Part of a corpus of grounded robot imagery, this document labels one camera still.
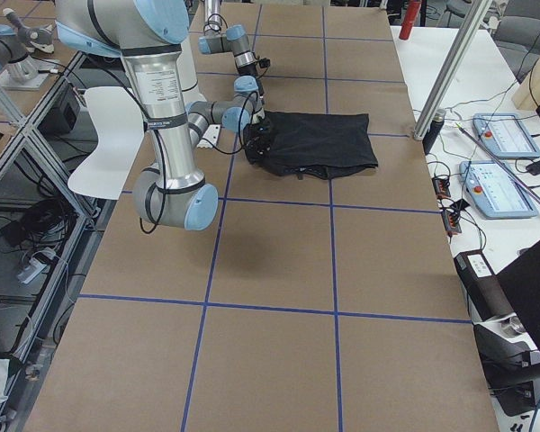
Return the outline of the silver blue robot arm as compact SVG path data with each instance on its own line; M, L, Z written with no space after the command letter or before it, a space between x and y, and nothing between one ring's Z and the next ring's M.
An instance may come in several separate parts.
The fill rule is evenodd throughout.
M198 45L204 55L231 53L238 74L256 80L261 104L265 103L265 89L259 73L264 59L251 49L247 32L241 24L228 26L221 14L221 1L204 2L202 36Z
M229 101L187 102L178 64L190 22L183 1L58 1L59 39L74 50L118 58L148 130L156 161L143 170L133 195L140 222L204 230L219 194L194 162L207 129L218 124L240 134L264 119L258 58L240 24L228 26L218 1L204 4L203 54L229 52L238 78Z

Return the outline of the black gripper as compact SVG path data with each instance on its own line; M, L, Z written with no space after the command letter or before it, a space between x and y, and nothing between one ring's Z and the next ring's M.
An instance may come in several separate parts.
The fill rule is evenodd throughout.
M255 87L256 87L258 105L260 106L260 108L263 108L266 102L264 86L259 76L252 76L252 79L256 83Z
M249 124L244 129L247 158L263 158L275 141L275 128L270 120Z

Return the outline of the neighbouring grey robot arm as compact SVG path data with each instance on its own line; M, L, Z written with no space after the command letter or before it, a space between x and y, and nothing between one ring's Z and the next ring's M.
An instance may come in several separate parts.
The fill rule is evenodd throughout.
M32 58L35 50L54 52L52 23L27 26L16 11L4 8L8 25L0 24L0 86L9 90L36 91L46 79L50 68L41 68Z

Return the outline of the black monitor on arm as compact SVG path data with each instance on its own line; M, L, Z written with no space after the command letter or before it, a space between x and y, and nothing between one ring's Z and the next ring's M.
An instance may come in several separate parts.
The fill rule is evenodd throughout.
M540 353L540 240L497 275L512 310ZM476 326L474 335L485 376L493 388L504 388L540 378L540 363L521 367L510 355L510 344L489 329Z

